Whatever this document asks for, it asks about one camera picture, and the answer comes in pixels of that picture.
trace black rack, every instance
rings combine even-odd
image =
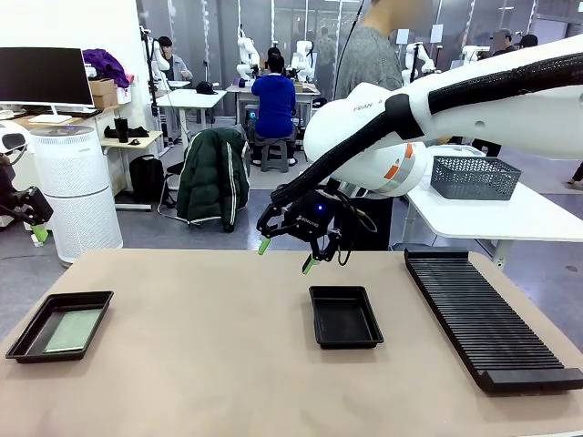
[[[488,392],[583,388],[484,279],[467,251],[404,253],[405,264],[477,385]]]

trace perforated basket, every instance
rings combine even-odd
[[[444,198],[510,200],[521,174],[498,158],[434,157],[431,186]]]

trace gray sweater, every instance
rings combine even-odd
[[[395,90],[403,86],[401,63],[388,38],[372,27],[354,29],[338,72],[335,98],[346,98],[360,83]]]

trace monitor screen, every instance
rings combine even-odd
[[[0,47],[0,103],[92,107],[81,50]]]

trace black hair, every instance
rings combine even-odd
[[[161,36],[160,38],[158,38],[158,42],[160,44],[160,47],[172,47],[172,40],[167,36]]]
[[[267,51],[267,57],[270,57],[271,55],[279,55],[281,56],[281,52],[280,49],[277,47],[271,47],[268,51]]]
[[[267,59],[267,64],[270,66],[270,71],[272,73],[283,73],[285,60],[282,55],[274,53]]]

